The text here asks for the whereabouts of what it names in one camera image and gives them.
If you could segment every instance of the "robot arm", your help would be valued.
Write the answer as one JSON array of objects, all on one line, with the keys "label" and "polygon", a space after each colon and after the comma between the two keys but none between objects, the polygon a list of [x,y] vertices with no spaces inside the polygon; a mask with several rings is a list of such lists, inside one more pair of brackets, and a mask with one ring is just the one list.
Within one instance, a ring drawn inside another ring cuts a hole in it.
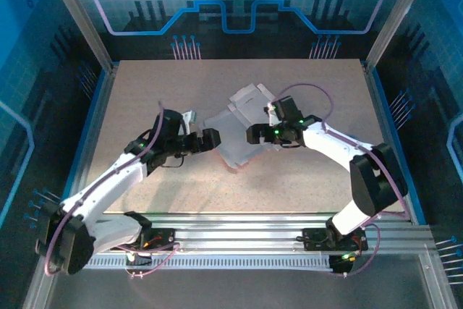
[{"label": "robot arm", "polygon": [[248,143],[258,144],[263,140],[283,148],[311,148],[333,159],[350,173],[352,201],[326,223],[327,244],[331,248],[336,248],[344,238],[398,200],[377,163],[361,148],[374,153],[386,167],[401,195],[407,194],[407,185],[390,146],[362,143],[327,124],[323,127],[320,118],[313,115],[303,117],[290,96],[269,103],[264,111],[269,116],[269,123],[249,127]]},{"label": "robot arm", "polygon": [[[59,206],[48,202],[42,207],[42,214],[38,221],[39,238],[35,246],[36,253],[39,255],[47,253],[57,225],[76,206],[76,203],[80,206],[64,225],[53,249],[51,262],[55,267],[67,274],[75,274],[96,253],[120,245],[144,248],[145,242],[152,239],[149,220],[138,213],[128,212],[117,219],[98,222],[102,219],[104,211],[126,191],[143,181],[156,168],[164,165],[168,157],[173,156],[183,160],[184,156],[212,150],[221,142],[219,133],[213,129],[203,130],[202,137],[198,137],[195,132],[190,132],[190,123],[195,122],[193,111],[180,114],[165,110],[161,131],[154,145],[144,156],[134,160],[153,139],[159,121],[158,117],[153,129],[145,131],[130,142],[117,161],[84,190],[67,198]],[[88,199],[82,199],[95,182],[131,160],[134,161],[130,165],[112,174],[97,186]]]}]

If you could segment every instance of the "wire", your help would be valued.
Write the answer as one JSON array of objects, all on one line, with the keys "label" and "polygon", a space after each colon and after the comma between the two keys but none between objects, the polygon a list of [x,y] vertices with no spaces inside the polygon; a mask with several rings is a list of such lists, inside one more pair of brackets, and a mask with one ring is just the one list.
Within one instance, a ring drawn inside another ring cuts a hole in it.
[{"label": "wire", "polygon": [[311,243],[314,243],[314,244],[322,244],[322,243],[328,241],[328,237],[326,237],[323,240],[312,240],[309,237],[296,237],[296,241],[298,241],[298,242],[311,242]]},{"label": "wire", "polygon": [[359,240],[357,236],[353,236],[351,239],[359,247],[359,256],[361,256],[362,255],[362,240]]},{"label": "wire", "polygon": [[129,161],[125,162],[124,164],[121,164],[117,168],[111,170],[108,174],[105,176],[101,177],[97,182],[95,182],[85,193],[84,195],[70,208],[70,210],[64,215],[63,219],[59,222],[58,227],[55,229],[55,232],[53,233],[53,236],[51,237],[50,244],[48,246],[48,250],[46,251],[46,256],[45,256],[45,274],[47,276],[52,276],[54,274],[59,273],[59,268],[52,271],[50,269],[50,263],[51,263],[51,255],[53,254],[53,250],[56,244],[56,241],[58,240],[58,236],[61,234],[61,231],[64,228],[64,225],[67,223],[67,221],[72,217],[72,214],[80,207],[83,205],[85,200],[93,193],[95,190],[103,184],[107,179],[112,177],[115,174],[118,174],[121,170],[124,168],[127,168],[130,164],[134,163],[135,161],[139,160],[141,157],[143,157],[154,145],[156,142],[156,139],[159,136],[159,133],[161,132],[162,128],[162,123],[163,123],[163,117],[164,117],[164,107],[162,106],[161,102],[158,102],[159,104],[159,121],[158,121],[158,127],[156,129],[156,133],[153,136],[153,139],[150,141],[148,146],[140,152],[136,157],[130,159]]},{"label": "wire", "polygon": [[127,246],[123,246],[123,245],[119,245],[117,248],[123,250],[123,251],[127,251],[128,253],[157,253],[158,251],[162,251],[162,250],[165,250],[165,249],[170,249],[171,247],[175,246],[176,244],[178,244],[178,242],[171,242],[169,244],[166,244],[164,246],[160,246],[160,247],[157,247],[157,248],[154,248],[154,249],[144,249],[144,250],[136,250],[136,249],[132,249],[130,247],[127,247]]},{"label": "wire", "polygon": [[180,162],[180,164],[178,166],[164,166],[162,165],[161,167],[163,168],[180,168],[181,166],[183,166],[183,163],[185,162],[185,155],[182,155],[182,162]]},{"label": "wire", "polygon": [[[350,146],[353,146],[355,148],[358,148],[360,149],[362,152],[368,154],[372,160],[374,160],[374,162],[376,162],[376,164],[379,166],[379,168],[381,169],[381,171],[384,173],[384,176],[386,177],[386,179],[388,180],[388,183],[390,184],[390,186],[392,187],[392,190],[394,191],[394,193],[396,194],[396,197],[397,199],[399,200],[400,204],[402,205],[402,208],[404,209],[404,213],[388,213],[389,215],[396,215],[396,216],[400,216],[400,217],[404,217],[406,220],[410,219],[410,213],[409,213],[409,209],[408,209],[408,206],[407,204],[405,203],[405,200],[404,198],[402,197],[402,194],[400,193],[400,190],[399,188],[397,187],[394,179],[392,179],[392,176],[391,174],[389,173],[388,169],[384,166],[383,162],[381,162],[381,160],[370,150],[368,150],[367,148],[361,146],[360,144],[350,140],[349,138],[347,137],[344,137],[343,135],[340,135],[338,133],[335,133],[335,132],[332,132],[329,128],[327,128],[326,126],[326,120],[331,116],[331,114],[333,113],[334,111],[334,101],[332,99],[332,97],[329,95],[329,93],[324,90],[322,87],[320,86],[317,86],[317,85],[314,85],[312,83],[308,83],[308,82],[299,82],[299,83],[295,83],[293,85],[290,85],[288,87],[286,87],[285,89],[283,89],[280,94],[277,95],[277,97],[275,97],[272,101],[276,101],[278,99],[280,99],[283,95],[283,93],[285,93],[286,91],[288,91],[290,88],[293,88],[293,87],[297,87],[297,86],[309,86],[309,87],[314,87],[314,88],[317,88],[318,90],[320,90],[321,92],[323,92],[323,94],[325,94],[326,97],[328,97],[328,100],[330,102],[330,109],[327,113],[327,115],[324,116],[324,118],[322,118],[322,122],[321,122],[321,127],[323,128],[323,130],[331,135],[332,137],[335,137],[336,139],[350,145]],[[364,224],[363,226],[369,224],[372,220],[374,220],[378,215],[380,214],[377,214],[375,216],[373,216],[372,218],[368,219]]]},{"label": "wire", "polygon": [[[157,271],[158,269],[160,269],[160,267],[162,267],[164,264],[166,264],[174,255],[175,253],[177,252],[177,250],[179,249],[180,247],[180,244],[178,242],[173,242],[171,244],[171,246],[174,246],[174,249],[172,250],[171,253],[169,253],[169,255],[164,258],[164,260],[162,262],[160,262],[156,267],[154,267],[153,269],[150,269],[149,271],[144,271],[144,272],[139,272],[138,274],[135,273],[135,270],[133,270],[133,273],[130,273],[129,272],[129,269],[125,269],[125,271],[130,275],[130,276],[136,276],[137,278],[142,278],[146,275],[149,275],[149,274],[152,274],[154,273],[155,271]],[[145,253],[147,252],[147,250],[138,250],[136,253]]]}]

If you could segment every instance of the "wooden board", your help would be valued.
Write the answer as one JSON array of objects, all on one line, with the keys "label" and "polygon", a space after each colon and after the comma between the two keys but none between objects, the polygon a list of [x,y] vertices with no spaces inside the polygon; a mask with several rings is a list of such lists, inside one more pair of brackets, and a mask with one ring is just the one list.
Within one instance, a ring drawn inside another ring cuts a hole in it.
[{"label": "wooden board", "polygon": [[[275,95],[296,82],[323,86],[335,102],[328,121],[332,127],[368,143],[382,141],[355,59],[123,61],[88,183],[114,163],[129,141],[152,127],[159,100],[168,109],[195,110],[201,122],[226,109],[240,88],[260,82]],[[291,94],[304,115],[322,117],[328,111],[326,97],[317,90],[295,88]],[[212,152],[187,157],[179,169],[157,169],[109,211],[321,212],[339,211],[350,200],[349,173],[315,151],[269,151],[237,172]]]}]

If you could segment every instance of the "purple cable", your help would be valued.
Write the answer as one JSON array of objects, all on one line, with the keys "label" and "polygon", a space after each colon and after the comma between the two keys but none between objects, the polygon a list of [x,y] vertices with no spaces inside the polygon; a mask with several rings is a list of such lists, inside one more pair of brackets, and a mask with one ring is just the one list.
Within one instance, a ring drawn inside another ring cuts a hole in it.
[{"label": "purple cable", "polygon": [[378,240],[376,242],[373,253],[371,254],[370,258],[368,258],[368,261],[366,261],[365,264],[363,266],[361,266],[360,268],[358,268],[356,271],[353,271],[351,273],[343,273],[343,274],[328,273],[328,274],[331,274],[331,275],[337,276],[337,277],[341,277],[341,278],[347,278],[348,276],[354,276],[354,275],[357,275],[358,273],[364,271],[370,265],[370,263],[373,262],[373,259],[375,258],[376,254],[378,253],[378,250],[379,250],[379,244],[381,242],[381,232],[380,232],[379,227],[377,225],[369,224],[367,227],[369,227],[369,226],[373,226],[373,227],[376,228],[376,232],[378,233]]},{"label": "purple cable", "polygon": [[169,245],[159,247],[158,249],[138,250],[138,251],[131,250],[131,252],[135,252],[135,253],[146,253],[146,252],[150,252],[150,251],[153,251],[153,250],[163,250],[163,249],[166,249],[166,248],[171,247],[171,246],[174,246],[174,249],[172,250],[172,252],[169,253],[169,255],[166,258],[164,258],[164,260],[161,263],[159,263],[156,267],[154,267],[153,269],[150,269],[149,271],[146,271],[146,272],[141,273],[141,274],[130,273],[127,269],[125,271],[127,273],[129,273],[131,276],[136,276],[137,278],[143,278],[145,275],[150,275],[150,274],[154,273],[155,271],[160,269],[160,267],[162,267],[164,264],[166,264],[175,255],[175,253],[177,252],[177,250],[180,247],[180,244],[178,242],[173,242],[173,243],[171,243]]},{"label": "purple cable", "polygon": [[67,212],[66,215],[64,215],[63,219],[59,222],[58,227],[56,228],[55,232],[53,233],[53,236],[51,237],[50,240],[50,245],[48,246],[48,250],[46,251],[46,256],[45,256],[45,274],[47,276],[52,276],[54,274],[57,274],[59,272],[59,269],[52,271],[50,269],[50,262],[51,262],[51,254],[53,253],[53,249],[55,247],[56,241],[58,240],[58,236],[61,234],[61,231],[64,228],[64,225],[67,223],[67,221],[71,218],[72,214],[80,207],[83,205],[84,201],[100,186],[103,182],[105,182],[107,179],[112,177],[114,174],[118,174],[121,170],[124,168],[127,168],[130,164],[133,162],[137,161],[141,157],[143,157],[154,145],[154,142],[156,142],[156,139],[159,136],[159,133],[161,132],[161,127],[162,127],[162,121],[163,121],[163,116],[164,116],[164,107],[162,106],[161,102],[159,103],[159,122],[158,122],[158,128],[156,129],[156,133],[153,137],[153,139],[150,141],[148,146],[140,152],[136,157],[130,159],[129,161],[125,162],[124,164],[121,164],[117,168],[111,170],[108,174],[106,174],[104,177],[99,179],[95,184],[93,184],[87,192],[80,198],[72,208]]},{"label": "purple cable", "polygon": [[[351,146],[354,146],[355,148],[359,148],[362,152],[368,154],[372,160],[374,160],[374,162],[376,162],[376,164],[379,166],[379,168],[381,169],[381,171],[384,173],[384,175],[386,176],[386,179],[388,180],[389,184],[391,185],[392,187],[392,190],[394,191],[394,193],[396,194],[396,197],[397,199],[399,200],[400,204],[402,205],[402,208],[404,209],[404,213],[389,213],[391,215],[396,215],[396,216],[401,216],[401,217],[404,217],[406,220],[408,220],[410,218],[410,214],[409,214],[409,210],[408,210],[408,207],[407,207],[407,204],[405,203],[405,200],[403,199],[402,197],[402,194],[400,193],[400,190],[399,188],[397,187],[394,179],[392,179],[392,176],[391,174],[389,173],[389,171],[387,170],[387,168],[384,166],[383,162],[380,161],[380,159],[373,153],[371,152],[370,150],[368,150],[367,148],[353,142],[352,140],[350,140],[349,138],[347,137],[344,137],[340,134],[337,134],[335,132],[332,132],[330,131],[329,129],[326,128],[326,120],[331,116],[331,114],[333,113],[333,110],[334,110],[334,101],[332,99],[332,97],[329,95],[328,92],[326,92],[326,90],[324,90],[322,87],[320,86],[317,86],[317,85],[314,85],[312,83],[308,83],[308,82],[300,82],[300,83],[295,83],[293,85],[290,85],[289,87],[286,87],[285,89],[283,89],[280,94],[278,94],[277,97],[274,98],[273,101],[277,100],[277,99],[280,99],[283,95],[283,93],[285,93],[288,89],[290,88],[293,88],[293,87],[297,87],[297,86],[310,86],[310,87],[314,87],[314,88],[317,88],[318,90],[322,91],[323,94],[325,94],[325,96],[328,97],[328,100],[330,102],[330,110],[329,112],[327,113],[327,115],[324,116],[324,118],[322,118],[322,121],[321,121],[321,127],[323,128],[323,130],[335,137],[336,139],[348,144],[348,145],[351,145]],[[368,219],[363,225],[366,225],[368,223],[370,223],[373,219],[375,219],[379,214],[373,216],[371,219]]]}]

